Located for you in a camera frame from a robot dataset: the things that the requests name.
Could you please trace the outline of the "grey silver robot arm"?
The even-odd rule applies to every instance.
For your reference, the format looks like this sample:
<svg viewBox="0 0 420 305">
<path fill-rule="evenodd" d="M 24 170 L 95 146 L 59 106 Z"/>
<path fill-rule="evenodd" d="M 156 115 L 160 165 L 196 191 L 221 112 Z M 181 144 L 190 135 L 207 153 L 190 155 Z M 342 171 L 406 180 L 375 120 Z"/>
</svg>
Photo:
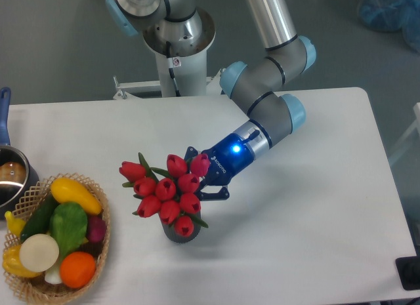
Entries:
<svg viewBox="0 0 420 305">
<path fill-rule="evenodd" d="M 114 22 L 128 36 L 142 34 L 155 54 L 164 97 L 201 95 L 207 86 L 207 49 L 215 38 L 212 18 L 196 0 L 105 0 Z M 284 0 L 247 0 L 266 57 L 254 68 L 234 62 L 220 74 L 222 93 L 248 120 L 213 147 L 188 148 L 169 156 L 166 169 L 145 160 L 122 165 L 138 197 L 159 191 L 172 199 L 192 193 L 201 201 L 227 199 L 231 179 L 306 119 L 301 102 L 276 92 L 316 59 L 311 41 L 297 35 Z"/>
</svg>

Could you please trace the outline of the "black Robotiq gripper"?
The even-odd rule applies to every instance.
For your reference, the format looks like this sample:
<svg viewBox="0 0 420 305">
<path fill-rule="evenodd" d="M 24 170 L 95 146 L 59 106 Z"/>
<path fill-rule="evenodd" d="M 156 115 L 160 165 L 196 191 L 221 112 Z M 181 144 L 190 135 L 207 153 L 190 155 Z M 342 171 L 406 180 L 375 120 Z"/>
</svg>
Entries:
<svg viewBox="0 0 420 305">
<path fill-rule="evenodd" d="M 185 162 L 190 164 L 200 153 L 194 147 L 188 146 L 184 155 Z M 210 166 L 194 194 L 199 200 L 227 200 L 230 197 L 227 185 L 210 184 L 229 184 L 234 176 L 254 161 L 253 152 L 239 135 L 231 133 L 202 153 L 208 156 Z"/>
</svg>

